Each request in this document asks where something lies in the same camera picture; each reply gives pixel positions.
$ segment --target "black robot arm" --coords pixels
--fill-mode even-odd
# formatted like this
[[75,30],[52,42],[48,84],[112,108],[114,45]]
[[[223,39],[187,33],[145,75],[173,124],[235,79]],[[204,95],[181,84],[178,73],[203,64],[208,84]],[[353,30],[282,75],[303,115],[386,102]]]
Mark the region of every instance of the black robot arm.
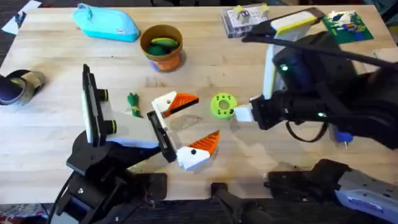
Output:
[[[289,121],[319,121],[324,122],[320,134],[331,123],[340,131],[372,138],[391,149],[398,147],[396,63],[342,52],[325,32],[297,42],[251,36],[243,41],[288,46],[273,59],[286,88],[275,91],[268,100],[263,96],[251,100],[253,118],[261,129],[288,121],[292,134]],[[358,75],[346,57],[380,69]]]

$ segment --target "orange fin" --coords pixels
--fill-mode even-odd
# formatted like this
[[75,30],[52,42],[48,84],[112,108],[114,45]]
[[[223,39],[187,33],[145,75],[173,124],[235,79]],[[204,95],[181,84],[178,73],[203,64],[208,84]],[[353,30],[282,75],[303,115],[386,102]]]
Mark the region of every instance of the orange fin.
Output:
[[163,115],[166,118],[171,114],[174,114],[198,102],[199,102],[199,97],[195,95],[191,95],[188,93],[177,93],[177,96],[175,96],[172,104],[170,105],[167,111],[163,112]]
[[207,135],[202,139],[197,140],[196,142],[189,145],[189,147],[206,150],[210,153],[210,155],[213,155],[214,151],[216,150],[219,138],[220,138],[220,131],[216,131]]

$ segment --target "green gear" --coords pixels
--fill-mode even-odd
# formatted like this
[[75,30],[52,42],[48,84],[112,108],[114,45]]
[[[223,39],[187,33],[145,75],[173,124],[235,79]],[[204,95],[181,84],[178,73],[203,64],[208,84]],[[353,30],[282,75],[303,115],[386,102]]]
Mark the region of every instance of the green gear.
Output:
[[[220,108],[220,102],[224,102],[228,104],[227,109]],[[229,119],[234,116],[234,108],[237,106],[238,103],[236,102],[235,97],[228,93],[217,93],[211,99],[211,112],[219,119]]]

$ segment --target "white plastic part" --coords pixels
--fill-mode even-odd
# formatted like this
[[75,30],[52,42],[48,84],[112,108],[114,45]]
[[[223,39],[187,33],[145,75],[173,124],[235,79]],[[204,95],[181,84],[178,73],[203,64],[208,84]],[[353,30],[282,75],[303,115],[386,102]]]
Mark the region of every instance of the white plastic part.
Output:
[[85,120],[87,142],[93,143],[93,131],[91,130],[90,121],[88,119],[88,106],[84,91],[81,95],[81,107],[83,109],[83,119]]
[[113,111],[116,133],[109,134],[106,141],[117,142],[122,146],[153,149],[159,145],[152,124],[148,119]]
[[185,170],[192,170],[197,165],[207,161],[210,153],[205,150],[184,146],[177,150],[178,165]]
[[254,122],[253,114],[251,110],[253,107],[251,104],[241,105],[234,108],[236,120],[239,122]]
[[166,123],[164,122],[163,112],[167,111],[170,105],[172,104],[173,100],[177,96],[176,91],[172,91],[168,94],[160,96],[152,101],[152,107],[156,113],[156,116],[159,119],[160,125],[162,126],[163,130],[167,131]]
[[[291,25],[295,22],[309,19],[311,17],[313,17],[313,14],[307,11],[303,11],[280,19],[276,19],[271,22],[271,26],[275,30],[278,30],[282,27]],[[309,29],[310,26],[307,26],[299,28],[297,30],[294,30],[293,32],[289,32],[284,35],[277,34],[275,35],[274,39],[296,41],[304,37]],[[264,99],[266,100],[269,100],[275,91],[282,90],[283,88],[285,88],[285,83],[283,79],[280,77],[280,75],[276,72],[275,65],[272,61],[274,55],[279,53],[284,48],[285,47],[283,46],[274,45],[274,44],[268,45],[268,49],[266,52],[266,67],[264,70],[264,82],[262,86],[262,94],[264,95]]]

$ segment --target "white label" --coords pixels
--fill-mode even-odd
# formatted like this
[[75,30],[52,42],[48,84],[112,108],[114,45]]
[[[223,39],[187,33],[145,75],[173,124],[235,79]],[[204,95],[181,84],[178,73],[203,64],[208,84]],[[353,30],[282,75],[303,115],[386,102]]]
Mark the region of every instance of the white label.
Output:
[[354,197],[347,197],[348,202],[356,205],[358,207],[367,208],[368,210],[372,210],[374,212],[383,213],[383,208],[380,205],[376,205],[375,203],[365,202],[364,200],[354,198]]
[[124,34],[124,29],[116,29],[116,32],[117,32],[118,34]]

